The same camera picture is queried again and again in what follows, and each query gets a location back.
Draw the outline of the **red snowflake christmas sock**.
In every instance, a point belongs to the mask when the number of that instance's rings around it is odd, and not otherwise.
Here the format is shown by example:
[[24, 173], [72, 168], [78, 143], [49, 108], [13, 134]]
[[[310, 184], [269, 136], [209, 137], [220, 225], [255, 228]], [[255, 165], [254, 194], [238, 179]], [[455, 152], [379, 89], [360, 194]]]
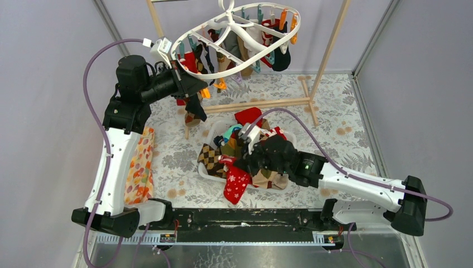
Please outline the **red snowflake christmas sock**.
[[236, 158], [226, 155], [218, 157], [218, 161], [226, 167], [226, 183], [224, 197], [231, 204], [236, 205], [241, 200], [248, 185], [252, 181], [251, 175], [236, 166]]

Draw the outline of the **white round clip hanger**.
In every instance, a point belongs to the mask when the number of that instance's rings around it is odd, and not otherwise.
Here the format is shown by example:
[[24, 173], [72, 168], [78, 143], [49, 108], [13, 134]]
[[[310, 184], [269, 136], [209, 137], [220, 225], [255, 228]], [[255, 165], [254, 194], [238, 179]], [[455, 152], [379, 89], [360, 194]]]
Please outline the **white round clip hanger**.
[[[285, 54], [297, 43], [301, 15], [292, 7], [271, 2], [237, 7], [234, 1], [219, 1], [218, 6], [222, 14], [188, 30], [171, 47], [170, 61], [179, 62], [178, 54], [194, 52], [198, 73], [186, 70], [194, 77], [217, 80], [245, 70], [259, 73], [264, 65], [272, 68], [276, 48]], [[285, 22], [286, 33], [273, 29], [282, 30]], [[280, 40], [273, 43], [273, 36]]]

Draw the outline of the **dark navy sock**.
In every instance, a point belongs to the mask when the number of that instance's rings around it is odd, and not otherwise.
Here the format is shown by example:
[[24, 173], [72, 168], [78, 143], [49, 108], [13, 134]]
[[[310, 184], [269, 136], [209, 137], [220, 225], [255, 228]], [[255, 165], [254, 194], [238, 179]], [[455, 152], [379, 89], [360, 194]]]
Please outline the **dark navy sock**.
[[[279, 26], [274, 26], [273, 29], [275, 31], [281, 32], [281, 33], [286, 33], [287, 32], [287, 22], [284, 23], [283, 29], [280, 30]], [[277, 36], [273, 36], [273, 43], [276, 41], [279, 41], [280, 38]], [[272, 64], [272, 69], [273, 71], [284, 71], [288, 69], [289, 65], [291, 63], [291, 54], [289, 51], [289, 48], [286, 49], [286, 53], [283, 54], [281, 51], [281, 48], [278, 47], [274, 50], [274, 64]]]

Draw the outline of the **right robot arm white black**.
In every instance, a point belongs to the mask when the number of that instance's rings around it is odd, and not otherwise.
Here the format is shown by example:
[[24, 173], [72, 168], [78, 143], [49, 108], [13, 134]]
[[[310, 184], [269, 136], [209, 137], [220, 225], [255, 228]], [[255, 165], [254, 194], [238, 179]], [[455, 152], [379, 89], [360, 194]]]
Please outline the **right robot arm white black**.
[[237, 167], [255, 175], [265, 169], [288, 175], [299, 186], [335, 189], [349, 193], [359, 202], [327, 201], [320, 214], [321, 225], [333, 230], [340, 224], [388, 224], [410, 236], [423, 236], [427, 198], [421, 179], [387, 179], [338, 166], [317, 154], [297, 150], [279, 136], [242, 149]]

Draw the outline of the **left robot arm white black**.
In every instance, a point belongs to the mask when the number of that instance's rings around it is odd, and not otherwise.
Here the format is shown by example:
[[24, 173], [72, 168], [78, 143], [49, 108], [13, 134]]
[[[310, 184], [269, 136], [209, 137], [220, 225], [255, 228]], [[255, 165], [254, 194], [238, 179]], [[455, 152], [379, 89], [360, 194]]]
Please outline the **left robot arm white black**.
[[71, 220], [94, 231], [124, 238], [132, 237], [138, 227], [153, 223], [167, 229], [173, 222], [170, 202], [153, 198], [143, 203], [125, 203], [130, 164], [151, 115], [150, 105], [168, 96], [195, 97], [207, 83], [189, 74], [172, 60], [158, 74], [148, 72], [149, 64], [139, 55], [118, 61], [114, 95], [99, 122], [104, 145], [99, 169], [84, 206], [74, 209]]

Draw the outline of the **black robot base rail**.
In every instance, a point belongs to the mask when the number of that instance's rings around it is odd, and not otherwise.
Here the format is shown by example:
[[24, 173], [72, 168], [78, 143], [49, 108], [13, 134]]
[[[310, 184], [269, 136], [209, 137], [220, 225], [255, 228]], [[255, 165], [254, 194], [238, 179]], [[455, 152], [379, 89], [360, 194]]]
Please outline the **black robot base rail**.
[[342, 236], [349, 229], [320, 209], [175, 208], [152, 222], [187, 243], [314, 243], [315, 235]]

